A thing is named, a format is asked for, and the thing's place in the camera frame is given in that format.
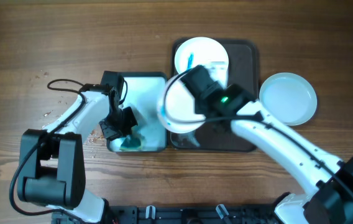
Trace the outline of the white plate single blue streak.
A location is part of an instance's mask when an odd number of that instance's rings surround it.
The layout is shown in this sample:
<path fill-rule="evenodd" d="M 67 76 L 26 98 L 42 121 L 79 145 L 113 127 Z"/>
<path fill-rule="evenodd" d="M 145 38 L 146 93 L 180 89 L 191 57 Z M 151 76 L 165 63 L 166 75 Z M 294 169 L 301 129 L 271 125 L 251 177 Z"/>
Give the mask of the white plate single blue streak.
<path fill-rule="evenodd" d="M 276 73 L 267 78 L 260 87 L 259 100 L 264 108 L 288 126 L 306 123 L 318 107 L 313 86 L 290 72 Z"/>

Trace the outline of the white plate large blue smear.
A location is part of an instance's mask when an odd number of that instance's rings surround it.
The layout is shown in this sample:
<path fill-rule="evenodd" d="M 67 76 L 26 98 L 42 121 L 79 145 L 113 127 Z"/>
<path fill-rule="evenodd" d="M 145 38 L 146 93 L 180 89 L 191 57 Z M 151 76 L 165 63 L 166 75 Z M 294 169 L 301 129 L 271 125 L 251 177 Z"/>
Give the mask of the white plate large blue smear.
<path fill-rule="evenodd" d="M 188 133 L 202 126 L 205 116 L 195 113 L 195 100 L 176 75 L 166 82 L 157 101 L 157 117 L 173 133 Z"/>

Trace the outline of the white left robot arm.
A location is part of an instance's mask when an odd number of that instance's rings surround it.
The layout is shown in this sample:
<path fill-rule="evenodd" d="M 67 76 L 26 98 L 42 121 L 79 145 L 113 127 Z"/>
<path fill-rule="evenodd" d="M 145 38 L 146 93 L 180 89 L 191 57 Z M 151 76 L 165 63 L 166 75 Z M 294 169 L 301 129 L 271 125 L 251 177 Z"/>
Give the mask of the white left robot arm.
<path fill-rule="evenodd" d="M 26 216 L 56 214 L 56 223 L 118 223 L 106 199 L 86 189 L 83 142 L 100 126 L 107 142 L 131 134 L 137 121 L 121 109 L 128 84 L 105 71 L 99 84 L 82 84 L 76 101 L 46 129 L 21 138 L 19 165 L 9 186 L 11 207 Z"/>

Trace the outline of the green yellow sponge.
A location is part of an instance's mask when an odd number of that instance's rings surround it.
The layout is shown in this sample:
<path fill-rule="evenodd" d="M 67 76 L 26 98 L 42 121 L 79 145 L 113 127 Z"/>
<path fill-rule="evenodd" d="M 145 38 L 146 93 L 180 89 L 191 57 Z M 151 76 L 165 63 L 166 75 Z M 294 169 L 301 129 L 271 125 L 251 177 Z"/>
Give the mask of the green yellow sponge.
<path fill-rule="evenodd" d="M 128 135 L 125 137 L 120 145 L 121 151 L 132 152 L 142 150 L 142 136 L 140 135 Z"/>

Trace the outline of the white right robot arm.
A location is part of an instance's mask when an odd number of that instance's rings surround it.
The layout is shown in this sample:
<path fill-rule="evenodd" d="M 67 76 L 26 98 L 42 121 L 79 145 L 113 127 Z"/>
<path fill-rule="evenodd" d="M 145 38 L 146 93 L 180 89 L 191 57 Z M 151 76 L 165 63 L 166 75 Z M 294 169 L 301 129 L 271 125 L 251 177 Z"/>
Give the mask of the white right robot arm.
<path fill-rule="evenodd" d="M 287 194 L 274 214 L 283 223 L 353 223 L 353 157 L 344 162 L 273 117 L 252 94 L 224 88 L 199 65 L 177 82 L 206 122 L 225 122 L 231 131 L 278 162 L 304 190 Z"/>

